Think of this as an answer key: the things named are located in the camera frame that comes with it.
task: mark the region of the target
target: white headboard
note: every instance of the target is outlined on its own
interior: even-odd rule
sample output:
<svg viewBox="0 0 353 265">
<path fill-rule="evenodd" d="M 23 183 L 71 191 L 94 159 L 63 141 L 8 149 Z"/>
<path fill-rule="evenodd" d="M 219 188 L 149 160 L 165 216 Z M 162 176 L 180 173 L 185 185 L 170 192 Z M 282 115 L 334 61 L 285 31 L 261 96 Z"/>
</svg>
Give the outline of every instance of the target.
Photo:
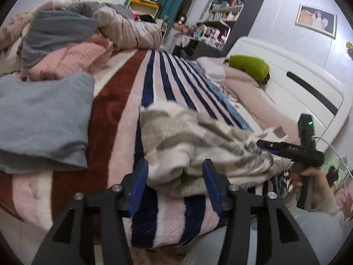
<svg viewBox="0 0 353 265">
<path fill-rule="evenodd" d="M 313 116 L 315 134 L 332 143 L 347 120 L 352 97 L 347 88 L 311 61 L 281 47 L 242 37 L 230 55 L 263 59 L 270 66 L 270 80 L 264 91 L 276 108 L 298 121 L 301 113 Z M 317 150 L 328 146 L 317 143 Z"/>
</svg>

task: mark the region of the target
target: green plush toy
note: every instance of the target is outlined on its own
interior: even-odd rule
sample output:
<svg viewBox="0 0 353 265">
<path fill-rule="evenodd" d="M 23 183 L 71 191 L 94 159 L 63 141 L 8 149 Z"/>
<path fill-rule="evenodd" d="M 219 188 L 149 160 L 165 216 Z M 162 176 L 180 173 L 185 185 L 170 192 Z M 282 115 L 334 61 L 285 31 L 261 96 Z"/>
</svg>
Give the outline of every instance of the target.
<svg viewBox="0 0 353 265">
<path fill-rule="evenodd" d="M 229 66 L 239 70 L 243 70 L 255 80 L 266 84 L 270 79 L 270 67 L 265 61 L 251 56 L 242 56 L 235 55 L 230 56 L 229 59 L 226 59 L 225 62 L 228 62 Z"/>
</svg>

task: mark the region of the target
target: sleeve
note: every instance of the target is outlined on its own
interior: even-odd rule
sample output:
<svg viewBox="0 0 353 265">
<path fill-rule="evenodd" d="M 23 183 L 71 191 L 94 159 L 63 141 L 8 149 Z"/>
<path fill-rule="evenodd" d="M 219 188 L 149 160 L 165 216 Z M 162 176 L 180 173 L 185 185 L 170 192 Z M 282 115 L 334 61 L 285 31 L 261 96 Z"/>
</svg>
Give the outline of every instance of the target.
<svg viewBox="0 0 353 265">
<path fill-rule="evenodd" d="M 324 202 L 322 202 L 318 207 L 311 211 L 328 213 L 334 216 L 335 218 L 339 219 L 341 224 L 344 221 L 344 213 L 340 210 L 339 206 L 337 205 L 333 192 L 327 197 Z"/>
<path fill-rule="evenodd" d="M 324 29 L 327 27 L 328 23 L 329 23 L 329 21 L 327 19 L 322 20 L 322 25 L 324 26 Z"/>
</svg>

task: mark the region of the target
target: white cable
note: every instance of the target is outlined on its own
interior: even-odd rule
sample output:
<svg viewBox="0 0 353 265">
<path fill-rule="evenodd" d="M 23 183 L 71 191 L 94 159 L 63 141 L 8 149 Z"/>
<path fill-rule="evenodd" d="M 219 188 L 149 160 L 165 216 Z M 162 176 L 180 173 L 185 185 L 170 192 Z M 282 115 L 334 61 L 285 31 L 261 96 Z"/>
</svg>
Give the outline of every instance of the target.
<svg viewBox="0 0 353 265">
<path fill-rule="evenodd" d="M 312 136 L 311 137 L 312 140 L 322 140 L 323 142 L 325 142 L 333 151 L 334 153 L 336 154 L 336 156 L 340 159 L 341 163 L 343 164 L 343 166 L 345 167 L 348 175 L 351 176 L 352 180 L 353 180 L 353 175 L 352 173 L 349 171 L 347 165 L 343 162 L 342 158 L 340 157 L 340 155 L 338 154 L 338 152 L 336 151 L 336 149 L 332 146 L 331 143 L 327 142 L 326 140 L 324 140 L 322 137 L 319 137 L 319 136 Z"/>
</svg>

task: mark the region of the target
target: gray fabric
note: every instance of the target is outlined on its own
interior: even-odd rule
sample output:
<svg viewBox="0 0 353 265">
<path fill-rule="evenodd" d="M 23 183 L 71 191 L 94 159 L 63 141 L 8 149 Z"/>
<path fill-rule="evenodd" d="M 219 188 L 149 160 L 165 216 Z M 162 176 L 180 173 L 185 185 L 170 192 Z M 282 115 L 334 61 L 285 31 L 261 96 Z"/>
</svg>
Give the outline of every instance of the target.
<svg viewBox="0 0 353 265">
<path fill-rule="evenodd" d="M 90 38 L 98 21 L 69 11 L 39 11 L 25 36 L 21 68 L 29 70 L 47 54 Z"/>
<path fill-rule="evenodd" d="M 62 9 L 66 11 L 75 12 L 77 14 L 84 15 L 86 17 L 91 18 L 93 16 L 93 13 L 102 7 L 104 7 L 104 5 L 98 2 L 79 2 L 79 3 L 72 3 Z"/>
<path fill-rule="evenodd" d="M 341 248 L 343 227 L 340 220 L 322 212 L 301 210 L 294 218 L 308 238 L 321 265 L 327 265 Z M 217 265 L 221 254 L 226 227 L 217 229 L 204 237 L 185 256 L 182 265 Z M 250 229 L 248 265 L 255 265 L 257 250 L 257 230 Z"/>
<path fill-rule="evenodd" d="M 133 12 L 125 5 L 121 5 L 121 4 L 112 4 L 112 3 L 100 4 L 98 2 L 78 2 L 78 3 L 72 3 L 62 9 L 66 11 L 72 11 L 77 14 L 84 15 L 86 17 L 93 17 L 93 13 L 104 6 L 113 8 L 115 12 L 120 14 L 123 18 L 133 20 Z"/>
<path fill-rule="evenodd" d="M 87 168 L 94 84 L 86 72 L 58 81 L 0 78 L 0 170 Z"/>
<path fill-rule="evenodd" d="M 113 8 L 115 10 L 115 12 L 117 12 L 117 14 L 121 15 L 123 18 L 131 19 L 131 20 L 134 19 L 133 12 L 125 5 L 111 4 L 111 3 L 103 3 L 103 4 L 108 7 Z"/>
</svg>

